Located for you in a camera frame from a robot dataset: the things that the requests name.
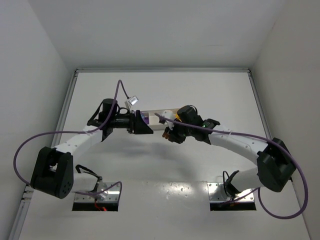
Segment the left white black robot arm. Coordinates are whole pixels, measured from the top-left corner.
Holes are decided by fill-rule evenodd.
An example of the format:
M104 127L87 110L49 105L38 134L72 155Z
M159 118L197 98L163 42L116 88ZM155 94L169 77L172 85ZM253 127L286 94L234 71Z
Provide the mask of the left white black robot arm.
M40 192L65 198L69 193L97 197L104 190L103 178L77 164L81 155L103 142L114 129L125 129L134 135L153 134L139 110L121 114L116 99L104 99L82 131L52 148L43 147L37 156L30 186Z

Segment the brown lego brick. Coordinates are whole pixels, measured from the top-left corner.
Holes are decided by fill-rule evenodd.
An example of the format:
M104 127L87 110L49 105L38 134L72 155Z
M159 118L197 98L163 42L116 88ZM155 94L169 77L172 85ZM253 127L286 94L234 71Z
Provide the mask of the brown lego brick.
M164 134L162 135L162 137L165 138L165 139L168 139L168 138L169 138L169 135L168 135L167 133L164 133Z

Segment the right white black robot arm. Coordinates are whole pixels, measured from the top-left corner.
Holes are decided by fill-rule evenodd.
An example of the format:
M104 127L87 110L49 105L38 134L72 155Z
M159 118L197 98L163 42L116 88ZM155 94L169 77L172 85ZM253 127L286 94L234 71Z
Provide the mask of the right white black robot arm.
M199 142L232 151L255 165L249 170L236 170L223 180L219 191L225 200L233 199L247 189L260 187L279 193L296 170L292 160L283 152L286 146L282 140L273 138L268 143L263 139L236 135L217 120L202 119L191 105L176 113L164 110L159 115L159 122L168 124L162 136L170 142L181 144L187 137L193 137Z

